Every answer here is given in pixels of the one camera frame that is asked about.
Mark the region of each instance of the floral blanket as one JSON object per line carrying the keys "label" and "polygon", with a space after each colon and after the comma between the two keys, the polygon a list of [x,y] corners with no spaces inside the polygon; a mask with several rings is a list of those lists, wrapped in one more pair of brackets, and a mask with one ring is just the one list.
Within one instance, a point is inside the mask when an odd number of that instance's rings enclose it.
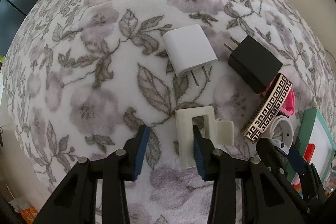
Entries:
{"label": "floral blanket", "polygon": [[[211,82],[195,72],[199,87],[174,75],[162,40],[192,24],[201,25],[219,59],[208,68]],[[52,192],[77,157],[104,158],[145,123],[151,133],[142,173],[126,184],[132,223],[206,223],[212,183],[195,168],[180,168],[174,111],[212,105],[216,117],[235,124],[235,145],[221,148],[240,159],[256,155],[240,129],[261,98],[229,67],[224,46],[247,34],[283,62],[281,72],[293,82],[295,137],[303,111],[319,108],[336,140],[329,60],[286,0],[39,0],[7,53],[4,90],[18,142],[40,180]],[[97,194],[101,223],[101,187]]]}

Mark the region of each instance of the white plastic bracket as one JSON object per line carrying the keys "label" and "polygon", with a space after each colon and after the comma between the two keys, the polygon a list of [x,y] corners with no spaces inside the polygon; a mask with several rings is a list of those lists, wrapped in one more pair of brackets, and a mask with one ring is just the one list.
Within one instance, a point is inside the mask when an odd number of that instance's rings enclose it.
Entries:
{"label": "white plastic bracket", "polygon": [[194,160],[193,117],[203,116],[205,137],[214,146],[234,144],[234,124],[232,121],[215,120],[215,111],[211,106],[184,108],[175,111],[178,150],[182,168],[196,166]]}

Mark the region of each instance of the black and gold bangle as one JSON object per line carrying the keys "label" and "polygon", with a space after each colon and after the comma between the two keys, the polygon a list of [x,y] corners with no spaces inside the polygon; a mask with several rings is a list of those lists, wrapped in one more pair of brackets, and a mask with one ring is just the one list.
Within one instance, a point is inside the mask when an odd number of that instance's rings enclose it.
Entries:
{"label": "black and gold bangle", "polygon": [[241,133],[252,143],[255,143],[266,131],[272,120],[278,114],[280,107],[286,100],[292,83],[287,77],[278,73],[264,99],[254,112],[253,116],[241,129]]}

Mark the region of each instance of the green picture frame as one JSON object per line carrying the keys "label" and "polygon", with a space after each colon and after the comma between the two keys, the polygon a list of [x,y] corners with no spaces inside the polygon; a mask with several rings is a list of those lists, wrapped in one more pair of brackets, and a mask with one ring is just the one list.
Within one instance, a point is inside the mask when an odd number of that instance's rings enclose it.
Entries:
{"label": "green picture frame", "polygon": [[[310,142],[310,139],[312,137],[312,133],[313,133],[313,129],[314,129],[314,125],[316,123],[317,120],[319,121],[320,125],[317,125],[319,128],[323,128],[323,131],[325,133],[325,136],[327,140],[329,140],[330,142],[330,147],[328,147],[328,156],[327,159],[325,161],[325,165],[323,166],[322,172],[320,172],[320,177],[321,177],[321,181],[322,183],[325,181],[329,168],[328,166],[331,165],[331,162],[333,160],[334,154],[335,154],[335,144],[332,138],[332,135],[329,131],[329,127],[322,115],[322,113],[320,112],[319,109],[306,109],[303,113],[303,118],[302,118],[302,123],[301,123],[301,127],[300,127],[300,131],[299,131],[299,135],[296,139],[295,142],[295,147],[298,149],[301,157],[303,157],[305,155],[305,151],[307,149],[307,146]],[[289,182],[292,182],[292,180],[294,179],[295,176],[295,172],[293,170],[293,168],[291,167],[291,165],[289,163],[287,163],[286,166],[286,170],[287,170],[287,180]]]}

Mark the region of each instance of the power plug prong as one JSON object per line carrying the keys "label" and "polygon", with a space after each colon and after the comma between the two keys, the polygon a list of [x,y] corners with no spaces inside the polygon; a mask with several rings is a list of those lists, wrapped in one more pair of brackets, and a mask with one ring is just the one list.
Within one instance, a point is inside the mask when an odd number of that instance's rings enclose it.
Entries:
{"label": "power plug prong", "polygon": [[204,73],[204,75],[205,75],[205,78],[206,78],[207,82],[210,82],[210,77],[209,77],[209,75],[207,74],[207,71],[205,70],[205,67],[204,67],[204,66],[202,67],[202,70],[203,70],[203,73]]}
{"label": "power plug prong", "polygon": [[196,80],[196,77],[195,77],[195,75],[194,75],[194,72],[193,71],[191,71],[191,75],[193,76],[193,78],[194,78],[194,81],[195,81],[195,84],[196,84],[196,86],[199,86],[199,83],[197,82],[197,80]]}
{"label": "power plug prong", "polygon": [[235,40],[233,37],[230,37],[230,39],[239,46],[240,43],[237,40]]}
{"label": "power plug prong", "polygon": [[225,44],[225,43],[224,43],[224,46],[225,46],[229,51],[233,52],[233,48],[231,48],[228,44]]}

